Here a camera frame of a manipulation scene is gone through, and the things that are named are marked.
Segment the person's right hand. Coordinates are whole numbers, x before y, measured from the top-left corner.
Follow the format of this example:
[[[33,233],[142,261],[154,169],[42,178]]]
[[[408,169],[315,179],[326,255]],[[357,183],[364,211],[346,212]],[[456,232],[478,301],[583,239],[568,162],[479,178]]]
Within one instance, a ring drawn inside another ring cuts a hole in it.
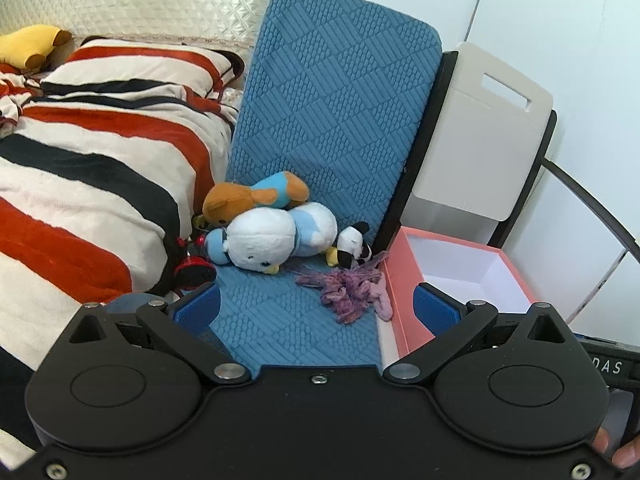
[[[593,447],[604,454],[610,447],[610,437],[604,428],[600,428],[592,441]],[[612,463],[622,469],[627,469],[638,463],[640,458],[640,436],[618,448],[612,457]]]

